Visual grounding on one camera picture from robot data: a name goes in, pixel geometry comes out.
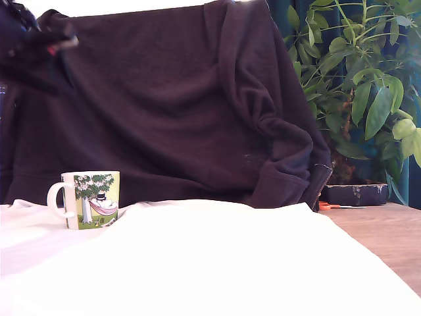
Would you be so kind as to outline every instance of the plant pot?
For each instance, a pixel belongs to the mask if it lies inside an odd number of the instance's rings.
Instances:
[[[320,201],[349,206],[371,206],[387,203],[387,184],[327,185]]]

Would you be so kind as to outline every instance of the dark sweater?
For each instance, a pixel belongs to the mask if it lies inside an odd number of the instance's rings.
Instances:
[[[68,18],[62,58],[76,93],[9,86],[1,119],[1,203],[45,204],[60,173],[121,172],[120,206],[216,199],[314,206],[331,173],[264,0]]]

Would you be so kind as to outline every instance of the table surface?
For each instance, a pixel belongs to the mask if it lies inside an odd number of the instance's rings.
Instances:
[[[421,296],[421,211],[388,203],[321,211],[375,253]]]

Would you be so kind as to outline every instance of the mug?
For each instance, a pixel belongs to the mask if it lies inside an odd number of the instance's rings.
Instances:
[[[118,171],[67,172],[61,175],[61,181],[48,191],[47,206],[66,219],[67,228],[101,228],[118,219]],[[56,202],[62,188],[64,213]]]

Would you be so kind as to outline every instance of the orange scissors handle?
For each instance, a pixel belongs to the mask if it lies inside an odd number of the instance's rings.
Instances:
[[[330,205],[328,202],[318,202],[318,208],[322,211],[328,211],[330,209],[340,209],[340,205],[332,204]]]

